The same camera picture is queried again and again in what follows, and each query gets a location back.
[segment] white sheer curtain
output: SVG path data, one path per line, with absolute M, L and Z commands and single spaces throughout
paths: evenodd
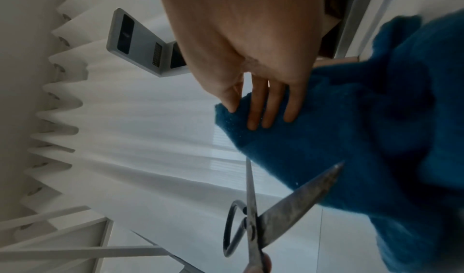
M 205 272 L 240 272 L 246 241 L 226 259 L 222 236 L 231 202 L 245 200 L 245 158 L 214 125 L 218 101 L 192 75 L 157 78 L 106 51 L 118 7 L 174 39 L 160 0 L 62 3 L 68 21 L 52 33 L 69 47 L 50 57 L 57 81 L 43 88 L 55 105 L 37 114 L 51 131 L 33 134 L 44 146 L 30 150 L 48 164 L 27 173 Z M 290 191 L 253 168 L 264 211 Z M 320 222 L 315 207 L 266 249 L 275 272 L 316 272 Z

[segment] fuzzy blue yarn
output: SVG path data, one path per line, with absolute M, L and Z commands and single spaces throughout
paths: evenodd
M 345 160 L 323 205 L 368 215 L 391 272 L 436 258 L 450 208 L 464 206 L 464 11 L 386 23 L 366 62 L 314 69 L 297 120 L 247 129 L 250 94 L 216 123 L 295 189 Z

